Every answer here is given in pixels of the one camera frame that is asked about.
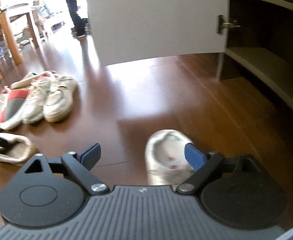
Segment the white cabinet door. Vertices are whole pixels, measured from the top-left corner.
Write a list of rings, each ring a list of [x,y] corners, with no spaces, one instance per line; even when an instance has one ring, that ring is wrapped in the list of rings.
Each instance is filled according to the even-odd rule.
[[[222,53],[229,0],[86,0],[102,66],[155,57]]]

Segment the beige quilted slipper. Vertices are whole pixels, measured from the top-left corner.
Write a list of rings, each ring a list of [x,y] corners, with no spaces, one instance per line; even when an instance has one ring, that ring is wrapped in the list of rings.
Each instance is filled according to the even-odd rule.
[[[36,153],[37,148],[29,138],[0,133],[0,162],[23,166]]]
[[[25,77],[21,80],[16,81],[10,85],[10,89],[20,89],[29,87],[32,81],[38,80],[42,77],[51,77],[53,73],[51,71],[45,71],[41,74],[36,74],[34,72],[29,72]]]

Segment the standing person legs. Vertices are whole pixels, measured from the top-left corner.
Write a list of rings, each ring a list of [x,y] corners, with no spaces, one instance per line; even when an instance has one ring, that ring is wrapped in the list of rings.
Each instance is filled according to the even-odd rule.
[[[78,5],[76,0],[66,0],[70,17],[73,21],[75,33],[78,39],[86,36],[87,18],[81,18],[78,15]]]

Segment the white sneaker green yellow accents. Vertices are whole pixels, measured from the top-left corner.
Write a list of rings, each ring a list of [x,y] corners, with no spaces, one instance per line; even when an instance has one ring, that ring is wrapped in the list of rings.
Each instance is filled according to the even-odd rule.
[[[189,178],[193,169],[185,159],[185,146],[191,139],[174,129],[155,132],[145,147],[145,165],[149,185],[177,187]]]

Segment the metal door hinge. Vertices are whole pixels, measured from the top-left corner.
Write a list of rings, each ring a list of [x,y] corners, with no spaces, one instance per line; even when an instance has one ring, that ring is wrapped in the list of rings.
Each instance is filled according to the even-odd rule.
[[[231,20],[231,22],[227,22],[224,19],[223,15],[217,16],[217,34],[222,35],[224,29],[233,29],[233,28],[241,28],[242,26],[238,24],[237,20]]]

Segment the shoe cabinet shelf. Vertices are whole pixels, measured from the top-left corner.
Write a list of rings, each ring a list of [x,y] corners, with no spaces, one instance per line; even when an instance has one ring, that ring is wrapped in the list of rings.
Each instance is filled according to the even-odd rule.
[[[230,0],[241,28],[224,29],[225,55],[245,67],[293,110],[293,0]]]

